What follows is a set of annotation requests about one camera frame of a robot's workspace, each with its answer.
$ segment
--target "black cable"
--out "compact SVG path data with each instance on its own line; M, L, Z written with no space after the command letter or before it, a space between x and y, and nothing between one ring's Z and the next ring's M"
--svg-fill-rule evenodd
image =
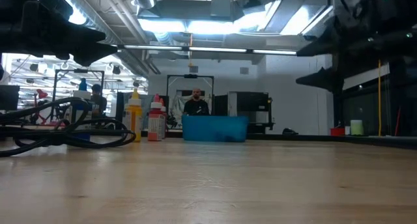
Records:
M343 7L345 8L345 10L350 14L351 10L349 9L349 7L347 6L347 3L345 0L340 0L341 4L343 5Z
M93 119L93 120L84 120L88 114L89 104L87 101L81 98L63 98L48 104L44 104L39 107L33 107L30 109L24 109L12 113L7 113L0 115L0 124L6 124L12 122L21 117L31 115L33 113L39 112L43 109L51 107L53 105L68 103L79 104L83 106L83 113L79 119L74 123L69 123L69 121L63 119L60 120L54 127L53 130L31 130L25 128L17 128L12 126L0 126L0 137L13 137L13 140L19 148L11 150L0 150L0 157L14 156L27 152L37 147L48 147L50 145L59 146L62 144L80 147L80 148L106 148L106 147L119 147L127 145L135 140L136 134L126 128L124 124L115 120L115 119ZM78 126L86 124L94 124L103 122L104 124L115 123L122 126L122 130L76 130ZM61 124L64 124L65 127L59 129ZM114 135L121 136L120 139L109 142L109 143L94 143L88 140L80 139L76 137L77 134L84 133L89 135ZM23 139L28 139L33 141L32 143L24 143Z

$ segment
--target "person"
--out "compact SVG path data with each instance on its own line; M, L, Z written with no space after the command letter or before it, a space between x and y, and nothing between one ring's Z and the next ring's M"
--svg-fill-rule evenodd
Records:
M193 89L193 96L184 106L184 114L186 115L209 115L209 105L201 99L201 90Z
M102 91L102 86L99 84L94 84L91 87L92 95L90 100L95 103L95 106L93 106L93 117L103 117L104 111L106 110L107 106L107 100L103 96L100 96L100 93Z

